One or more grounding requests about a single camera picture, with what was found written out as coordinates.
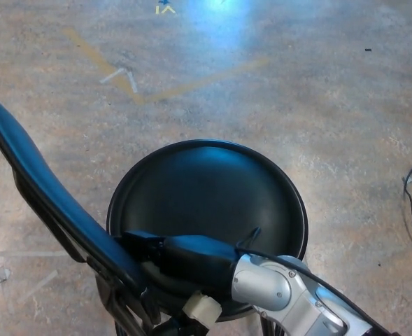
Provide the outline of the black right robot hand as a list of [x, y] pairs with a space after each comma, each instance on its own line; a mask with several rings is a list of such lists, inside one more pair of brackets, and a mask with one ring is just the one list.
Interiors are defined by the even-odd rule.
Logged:
[[252, 309], [232, 299], [233, 273], [239, 259], [236, 246], [242, 233], [156, 235], [128, 230], [114, 237], [138, 263], [152, 282], [154, 296], [163, 313], [181, 311], [187, 299], [199, 291], [222, 306], [219, 322], [243, 318]]

